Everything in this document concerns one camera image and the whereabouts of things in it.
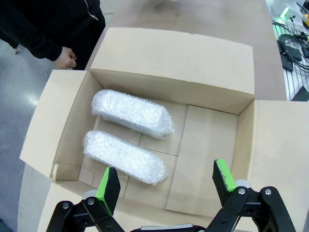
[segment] bubble wrap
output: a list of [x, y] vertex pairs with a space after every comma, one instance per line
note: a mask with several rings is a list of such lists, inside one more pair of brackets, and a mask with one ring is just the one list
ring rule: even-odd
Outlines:
[[168, 175], [160, 157], [103, 131], [87, 132], [84, 154], [147, 184], [156, 185]]
[[164, 106], [110, 89], [93, 97], [92, 114], [158, 139], [167, 139], [174, 131]]

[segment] jacket sleeve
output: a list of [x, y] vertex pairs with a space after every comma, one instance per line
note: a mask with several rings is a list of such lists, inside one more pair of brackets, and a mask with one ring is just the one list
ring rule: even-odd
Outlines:
[[17, 43], [26, 47], [37, 58], [56, 60], [62, 46], [46, 38], [32, 25], [12, 0], [0, 0], [0, 30]]

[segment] cardboard box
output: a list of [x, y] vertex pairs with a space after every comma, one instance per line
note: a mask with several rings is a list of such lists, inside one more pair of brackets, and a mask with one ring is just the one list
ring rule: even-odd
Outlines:
[[[188, 47], [179, 50], [181, 44]], [[227, 65], [219, 70], [218, 62]], [[83, 155], [87, 131], [107, 131], [154, 151], [169, 168], [169, 177], [157, 186], [118, 172], [117, 211], [126, 231], [145, 222], [207, 226], [221, 208], [211, 179], [213, 160], [225, 159], [234, 177], [248, 179], [256, 191], [277, 187], [298, 231], [309, 206], [302, 161], [309, 145], [302, 137], [301, 144], [287, 143], [290, 136], [282, 133], [293, 129], [305, 135], [308, 130], [299, 122], [308, 118], [309, 108], [302, 102], [253, 101], [253, 79], [252, 49], [246, 45], [173, 31], [109, 29], [90, 72], [53, 71], [20, 158], [55, 181], [46, 200], [50, 204], [98, 187], [106, 165]], [[160, 101], [176, 133], [158, 141], [91, 115], [92, 98], [104, 88]], [[283, 180], [299, 168], [299, 181], [287, 185]], [[300, 183], [296, 201], [290, 196]], [[68, 195], [58, 197], [59, 192]], [[42, 228], [52, 212], [44, 208]], [[240, 228], [252, 231], [246, 223]]]

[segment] green light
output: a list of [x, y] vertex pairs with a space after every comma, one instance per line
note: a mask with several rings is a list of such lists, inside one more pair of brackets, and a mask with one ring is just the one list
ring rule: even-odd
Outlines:
[[289, 10], [289, 8], [286, 7], [286, 8], [284, 9], [284, 11], [282, 12], [282, 14], [280, 15], [280, 18], [285, 17], [285, 15], [286, 15], [286, 13], [288, 12], [288, 10]]

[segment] screw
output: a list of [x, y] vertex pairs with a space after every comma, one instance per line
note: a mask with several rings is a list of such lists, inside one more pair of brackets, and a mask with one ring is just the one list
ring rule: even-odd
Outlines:
[[67, 202], [63, 203], [62, 208], [67, 209], [68, 207], [69, 207], [69, 203]]
[[243, 195], [246, 193], [246, 190], [244, 190], [243, 188], [238, 189], [238, 193]]
[[266, 195], [270, 195], [270, 194], [271, 194], [271, 190], [270, 190], [270, 189], [266, 189], [266, 190], [265, 190], [265, 194], [266, 194]]
[[94, 202], [95, 202], [95, 200], [94, 200], [93, 198], [90, 198], [90, 199], [87, 201], [87, 203], [88, 203], [89, 205], [92, 205]]

